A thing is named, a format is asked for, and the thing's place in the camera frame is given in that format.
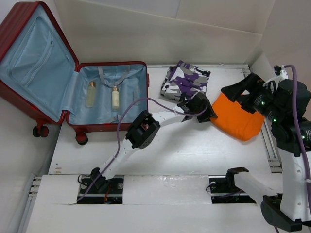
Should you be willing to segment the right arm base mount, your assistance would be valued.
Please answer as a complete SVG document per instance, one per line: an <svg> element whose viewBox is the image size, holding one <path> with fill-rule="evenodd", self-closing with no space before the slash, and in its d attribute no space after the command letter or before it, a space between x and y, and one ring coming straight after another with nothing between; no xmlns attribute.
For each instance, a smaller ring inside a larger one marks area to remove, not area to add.
<svg viewBox="0 0 311 233"><path fill-rule="evenodd" d="M209 176L206 192L211 194L212 204L256 203L248 194L235 186L234 175L240 172L249 171L244 167L236 167L228 169L223 176Z"/></svg>

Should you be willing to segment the purple camouflage garment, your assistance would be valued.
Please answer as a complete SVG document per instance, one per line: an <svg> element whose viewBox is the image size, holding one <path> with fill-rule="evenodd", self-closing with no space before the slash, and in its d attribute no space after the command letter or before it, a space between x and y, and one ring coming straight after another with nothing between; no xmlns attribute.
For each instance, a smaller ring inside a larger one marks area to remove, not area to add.
<svg viewBox="0 0 311 233"><path fill-rule="evenodd" d="M210 75L210 71L180 60L169 67L160 95L179 102L190 100L198 92L206 93Z"/></svg>

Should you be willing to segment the clear bottle with pump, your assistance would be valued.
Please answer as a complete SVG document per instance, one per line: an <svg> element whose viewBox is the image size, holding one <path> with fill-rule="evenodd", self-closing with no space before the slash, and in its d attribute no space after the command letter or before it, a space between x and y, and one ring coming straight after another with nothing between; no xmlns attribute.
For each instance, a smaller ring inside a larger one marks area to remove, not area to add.
<svg viewBox="0 0 311 233"><path fill-rule="evenodd" d="M112 88L111 93L111 102L112 102L112 110L116 111L120 107L120 100L119 100L119 91L117 86Z"/></svg>

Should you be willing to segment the orange garment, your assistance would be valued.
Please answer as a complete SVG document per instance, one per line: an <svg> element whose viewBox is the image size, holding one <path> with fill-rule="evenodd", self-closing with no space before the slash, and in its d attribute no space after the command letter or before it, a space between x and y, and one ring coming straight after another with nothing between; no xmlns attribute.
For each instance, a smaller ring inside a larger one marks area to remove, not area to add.
<svg viewBox="0 0 311 233"><path fill-rule="evenodd" d="M218 96L212 108L217 115L217 118L211 120L212 124L235 139L248 141L261 131L264 116L243 110L237 102L231 102L223 93Z"/></svg>

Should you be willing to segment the red hard-shell suitcase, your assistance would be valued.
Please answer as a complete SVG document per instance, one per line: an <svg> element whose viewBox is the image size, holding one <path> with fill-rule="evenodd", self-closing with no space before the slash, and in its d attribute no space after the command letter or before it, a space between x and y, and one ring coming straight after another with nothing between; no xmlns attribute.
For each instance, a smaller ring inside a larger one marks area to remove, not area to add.
<svg viewBox="0 0 311 233"><path fill-rule="evenodd" d="M94 106L86 93L96 83ZM112 110L117 86L120 107ZM88 133L124 131L148 109L149 75L142 61L80 63L46 3L15 3L0 26L0 95L36 121L33 136L46 137L48 125L68 123L78 144Z"/></svg>

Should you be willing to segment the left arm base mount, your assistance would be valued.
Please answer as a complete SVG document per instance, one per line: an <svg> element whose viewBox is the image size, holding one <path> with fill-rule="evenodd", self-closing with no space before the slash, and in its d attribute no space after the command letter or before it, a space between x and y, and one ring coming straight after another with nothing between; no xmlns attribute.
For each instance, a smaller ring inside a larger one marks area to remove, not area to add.
<svg viewBox="0 0 311 233"><path fill-rule="evenodd" d="M123 204L123 187L124 177L117 176L104 184L103 189L98 190L95 185L91 187L89 192L81 199L92 183L87 176L79 176L79 189L77 195L77 204Z"/></svg>

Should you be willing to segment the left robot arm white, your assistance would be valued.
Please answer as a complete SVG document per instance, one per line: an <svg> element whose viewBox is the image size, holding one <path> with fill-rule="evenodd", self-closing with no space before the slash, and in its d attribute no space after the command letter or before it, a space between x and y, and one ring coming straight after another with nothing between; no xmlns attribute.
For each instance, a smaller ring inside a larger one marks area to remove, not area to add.
<svg viewBox="0 0 311 233"><path fill-rule="evenodd" d="M217 118L209 99L201 92L196 93L190 100L178 103L174 108L164 106L152 98L141 98L134 101L121 117L124 118L134 104L142 100L152 101L165 111L154 114L147 110L142 111L127 128L123 141L120 141L119 131L117 131L117 152L102 165L92 169L89 175L92 182L88 190L94 188L99 193L104 192L120 167L133 153L149 146L161 127L181 123L193 117L196 117L199 123Z"/></svg>

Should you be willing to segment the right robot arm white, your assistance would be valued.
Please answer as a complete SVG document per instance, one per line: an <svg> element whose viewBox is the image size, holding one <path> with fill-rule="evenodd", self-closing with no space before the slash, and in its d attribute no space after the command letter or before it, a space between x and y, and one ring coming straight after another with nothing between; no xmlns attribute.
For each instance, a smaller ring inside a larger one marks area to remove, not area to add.
<svg viewBox="0 0 311 233"><path fill-rule="evenodd" d="M225 186L248 194L260 205L266 222L276 231L298 232L311 225L311 123L304 117L311 93L297 79L294 65L275 66L275 77L264 81L251 73L221 92L249 113L271 122L282 165L282 193L268 188L244 167L226 173Z"/></svg>

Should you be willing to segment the yellow bottle with gold cap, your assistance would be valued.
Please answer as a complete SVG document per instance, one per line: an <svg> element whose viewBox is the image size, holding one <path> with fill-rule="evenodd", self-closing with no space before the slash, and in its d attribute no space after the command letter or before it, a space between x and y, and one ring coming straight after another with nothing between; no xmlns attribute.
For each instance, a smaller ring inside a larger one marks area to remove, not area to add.
<svg viewBox="0 0 311 233"><path fill-rule="evenodd" d="M95 95L96 95L96 83L91 81L87 88L86 93L86 107L91 108L94 106L95 102Z"/></svg>

